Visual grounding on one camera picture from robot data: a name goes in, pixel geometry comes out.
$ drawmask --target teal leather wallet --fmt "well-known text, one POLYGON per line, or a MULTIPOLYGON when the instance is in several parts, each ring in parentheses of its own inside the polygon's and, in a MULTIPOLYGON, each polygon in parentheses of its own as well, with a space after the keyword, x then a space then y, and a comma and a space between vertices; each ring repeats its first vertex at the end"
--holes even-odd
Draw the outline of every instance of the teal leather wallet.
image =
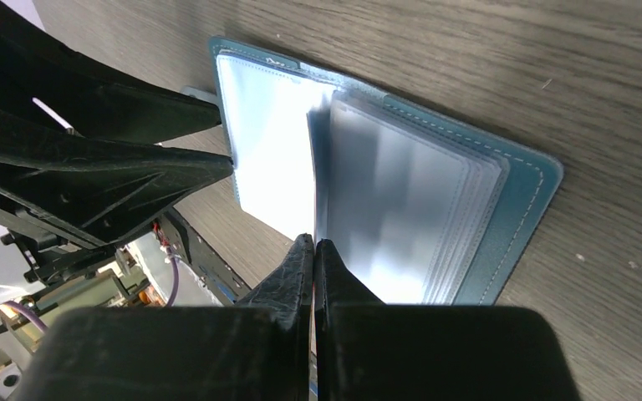
POLYGON ((332 240, 388 303, 493 304, 563 177, 553 157, 361 80, 210 43, 242 209, 332 240))

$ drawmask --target wire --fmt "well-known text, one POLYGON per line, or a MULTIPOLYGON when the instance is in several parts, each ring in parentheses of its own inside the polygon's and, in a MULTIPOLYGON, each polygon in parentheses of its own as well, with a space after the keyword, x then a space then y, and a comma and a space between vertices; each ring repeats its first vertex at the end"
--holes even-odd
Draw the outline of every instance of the wire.
POLYGON ((31 323, 41 332, 46 332, 48 330, 48 326, 46 326, 45 323, 42 320, 40 320, 40 317, 38 317, 38 315, 36 315, 33 311, 31 311, 24 305, 21 305, 20 303, 17 303, 14 301, 6 301, 4 305, 6 305, 7 307, 10 307, 14 311, 23 315, 23 317, 30 320, 31 323))
POLYGON ((178 295, 178 284, 181 280, 179 277, 180 273, 178 272, 178 263, 176 263, 176 257, 173 255, 171 246, 166 240, 166 236, 164 236, 164 233, 159 228, 159 223, 157 222, 154 222, 154 233, 156 234, 156 238, 159 239, 161 245, 166 249, 166 257, 171 261, 171 267, 173 268, 173 288, 171 289, 171 295, 168 297, 168 301, 166 301, 165 304, 166 307, 172 307, 173 302, 176 300, 176 296, 178 295))
POLYGON ((178 272, 178 263, 176 263, 176 258, 173 256, 173 252, 171 252, 171 248, 169 246, 166 247, 166 255, 171 261, 171 267, 173 268, 173 288, 171 289, 171 296, 168 297, 168 301, 166 301, 166 306, 172 307, 173 302, 176 300, 176 295, 178 295, 178 282, 181 278, 179 277, 180 273, 178 272))

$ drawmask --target white stitching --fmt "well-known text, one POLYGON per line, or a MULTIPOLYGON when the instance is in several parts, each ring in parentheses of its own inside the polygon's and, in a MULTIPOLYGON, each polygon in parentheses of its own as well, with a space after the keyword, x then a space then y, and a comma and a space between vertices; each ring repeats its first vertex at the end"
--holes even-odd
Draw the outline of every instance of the white stitching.
POLYGON ((279 77, 281 79, 285 79, 287 81, 293 81, 293 79, 289 78, 287 75, 284 75, 284 74, 282 74, 282 73, 280 73, 278 71, 274 71, 274 70, 270 71, 269 69, 265 69, 262 65, 256 65, 254 63, 250 63, 247 60, 240 60, 238 58, 230 58, 229 61, 231 63, 244 65, 244 66, 249 67, 251 69, 256 69, 257 71, 262 71, 263 73, 275 75, 275 76, 277 76, 277 77, 279 77))
MULTIPOLYGON (((408 115, 410 115, 410 116, 414 117, 414 115, 412 115, 412 114, 410 114, 410 113, 407 113, 406 111, 400 110, 400 109, 396 108, 395 106, 392 106, 392 105, 390 105, 390 104, 387 104, 387 105, 388 105, 388 107, 390 107, 391 109, 397 110, 397 111, 399 111, 399 112, 400 112, 400 113, 402 113, 402 114, 408 114, 408 115)), ((464 135, 459 134, 459 133, 455 133, 455 132, 453 132, 453 131, 451 131, 451 130, 449 130, 449 129, 447 129, 447 130, 446 130, 446 132, 448 132, 448 133, 450 133, 450 134, 454 134, 455 136, 458 136, 459 138, 462 138, 462 139, 463 139, 463 140, 465 140, 465 141, 473 142, 473 143, 474 143, 474 144, 476 144, 476 145, 483 145, 481 142, 479 142, 479 141, 477 141, 477 140, 473 140, 473 139, 471 139, 471 138, 465 138, 465 137, 464 137, 464 135)), ((485 148, 487 148, 487 149, 490 149, 490 148, 491 148, 491 146, 489 146, 489 145, 483 145, 483 146, 484 146, 485 148)), ((509 157, 509 158, 511 158, 511 159, 513 159, 513 160, 515 160, 515 161, 517 161, 517 162, 523 163, 523 164, 525 164, 525 165, 532 166, 532 163, 528 163, 528 162, 526 162, 525 160, 523 160, 523 159, 519 159, 519 158, 517 158, 517 157, 514 157, 514 156, 513 156, 513 155, 511 155, 511 154, 508 154, 508 153, 502 153, 499 149, 494 149, 493 151, 494 151, 494 152, 497 152, 497 153, 501 153, 501 154, 505 155, 506 157, 509 157)), ((505 261, 506 261, 506 259, 507 259, 507 257, 508 257, 508 253, 509 253, 509 252, 511 251, 511 249, 513 248, 513 243, 515 242, 516 238, 518 237, 518 233, 519 233, 519 232, 520 232, 520 230, 522 229, 523 224, 525 224, 525 219, 527 218, 527 214, 528 214, 528 213, 530 212, 530 210, 532 209, 532 205, 533 205, 533 203, 535 203, 535 200, 538 198, 538 193, 540 192, 540 188, 543 186, 543 182, 544 182, 544 175, 543 175, 543 171, 542 171, 542 170, 540 170, 540 168, 538 168, 538 167, 533 167, 533 168, 538 172, 538 174, 539 174, 539 176, 540 176, 540 181, 538 182, 538 186, 536 186, 536 187, 535 187, 535 193, 534 193, 534 194, 532 194, 532 199, 531 199, 531 200, 530 200, 530 202, 527 204, 527 209, 525 210, 525 213, 523 213, 522 218, 521 218, 520 222, 518 223, 518 227, 517 227, 517 229, 516 229, 516 232, 514 232, 514 233, 513 233, 513 237, 511 238, 511 241, 510 241, 510 242, 508 242, 508 248, 506 249, 506 253, 504 253, 504 254, 503 254, 503 258, 502 258, 502 259, 501 259, 501 261, 498 263, 498 266, 496 267, 496 270, 493 272, 493 276, 491 277, 491 280, 488 282, 488 285, 486 286, 486 289, 484 290, 483 294, 481 295, 481 299, 480 299, 480 300, 479 300, 479 302, 478 302, 478 304, 479 304, 479 305, 483 304, 483 300, 484 300, 484 299, 486 299, 486 295, 488 294, 488 290, 490 290, 490 289, 491 289, 491 286, 493 285, 493 282, 496 280, 496 277, 498 276, 498 272, 501 270, 501 267, 503 267, 503 263, 505 263, 505 261)))
MULTIPOLYGON (((222 48, 222 45, 220 45, 220 44, 216 44, 215 46, 212 47, 212 49, 213 49, 213 51, 215 53, 219 53, 221 48, 222 48)), ((272 63, 274 65, 281 65, 283 67, 291 67, 290 65, 286 65, 285 63, 279 62, 279 61, 277 61, 277 60, 275 60, 274 58, 271 58, 271 57, 267 57, 267 59, 262 60, 262 59, 259 58, 259 56, 255 55, 255 54, 252 54, 252 53, 249 53, 249 52, 246 52, 244 50, 240 50, 239 48, 227 48, 227 47, 225 47, 225 48, 230 50, 230 51, 232 51, 232 52, 234 52, 234 53, 242 53, 242 54, 250 56, 250 57, 252 57, 252 58, 254 58, 256 60, 264 61, 265 63, 272 63)))

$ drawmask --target wallet cover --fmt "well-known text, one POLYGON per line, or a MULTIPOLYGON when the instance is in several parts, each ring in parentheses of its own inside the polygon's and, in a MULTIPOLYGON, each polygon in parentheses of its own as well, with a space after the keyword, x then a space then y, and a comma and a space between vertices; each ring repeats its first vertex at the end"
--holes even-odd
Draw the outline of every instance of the wallet cover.
POLYGON ((290 239, 329 238, 385 302, 496 301, 557 160, 347 75, 209 45, 244 211, 290 239))

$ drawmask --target wooden table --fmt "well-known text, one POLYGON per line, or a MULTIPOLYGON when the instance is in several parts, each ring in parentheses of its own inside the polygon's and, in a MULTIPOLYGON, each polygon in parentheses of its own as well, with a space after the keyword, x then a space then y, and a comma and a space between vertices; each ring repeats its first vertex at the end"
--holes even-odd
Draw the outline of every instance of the wooden table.
MULTIPOLYGON (((554 326, 587 400, 642 399, 642 2, 37 0, 46 30, 153 84, 213 88, 225 35, 556 155, 562 188, 500 299, 554 326)), ((170 145, 224 151, 214 129, 170 145)), ((179 210, 252 286, 288 240, 230 182, 179 210)))

